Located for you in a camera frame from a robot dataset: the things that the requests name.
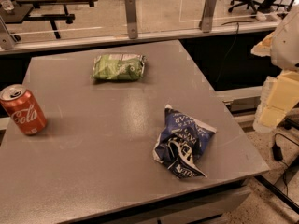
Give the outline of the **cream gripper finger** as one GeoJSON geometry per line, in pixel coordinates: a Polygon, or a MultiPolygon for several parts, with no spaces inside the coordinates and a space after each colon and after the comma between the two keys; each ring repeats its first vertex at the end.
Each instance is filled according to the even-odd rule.
{"type": "Polygon", "coordinates": [[[273,39],[273,34],[274,33],[270,33],[262,41],[260,41],[256,45],[254,45],[250,52],[253,55],[260,56],[260,57],[269,56],[272,39],[273,39]]]}

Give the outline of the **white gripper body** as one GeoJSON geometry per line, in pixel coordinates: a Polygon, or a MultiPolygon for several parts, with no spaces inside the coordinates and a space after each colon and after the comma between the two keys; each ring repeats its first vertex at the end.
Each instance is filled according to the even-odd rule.
{"type": "Polygon", "coordinates": [[[273,33],[272,64],[283,70],[299,70],[299,6],[292,7],[273,33]]]}

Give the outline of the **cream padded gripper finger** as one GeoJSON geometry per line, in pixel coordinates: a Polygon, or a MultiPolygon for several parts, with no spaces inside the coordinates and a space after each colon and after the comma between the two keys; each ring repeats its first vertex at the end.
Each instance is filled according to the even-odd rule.
{"type": "Polygon", "coordinates": [[[258,133],[272,132],[298,103],[297,72],[283,70],[277,77],[268,77],[262,86],[253,129],[258,133]]]}

